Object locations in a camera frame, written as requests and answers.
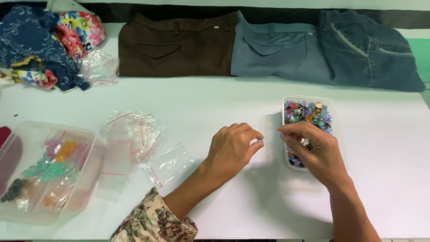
table surface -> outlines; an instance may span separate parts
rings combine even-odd
[[[117,56],[121,24],[105,27],[108,40],[101,47]],[[264,134],[265,147],[190,213],[199,227],[197,238],[331,238],[329,193],[310,173],[282,162],[276,127],[286,94],[334,101],[348,172],[381,238],[430,238],[430,110],[419,93],[274,77],[120,78],[117,85],[67,94],[16,85],[0,91],[0,125],[13,129],[31,120],[98,131],[115,110],[149,111],[168,127],[169,139],[181,141],[199,164],[213,134],[247,122]],[[160,193],[168,194],[189,172]],[[119,202],[93,194],[82,213],[53,226],[0,222],[0,239],[108,239],[149,189],[137,173]]]

back pocket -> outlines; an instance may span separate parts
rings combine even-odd
[[[177,51],[181,45],[180,44],[136,44],[135,45],[138,52],[152,58],[160,58]]]
[[[253,50],[262,56],[272,55],[284,48],[283,44],[266,44],[246,36],[244,36],[243,39]]]

floral sleeve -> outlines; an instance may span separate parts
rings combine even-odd
[[[111,236],[111,242],[191,242],[197,234],[189,218],[180,221],[154,187]]]

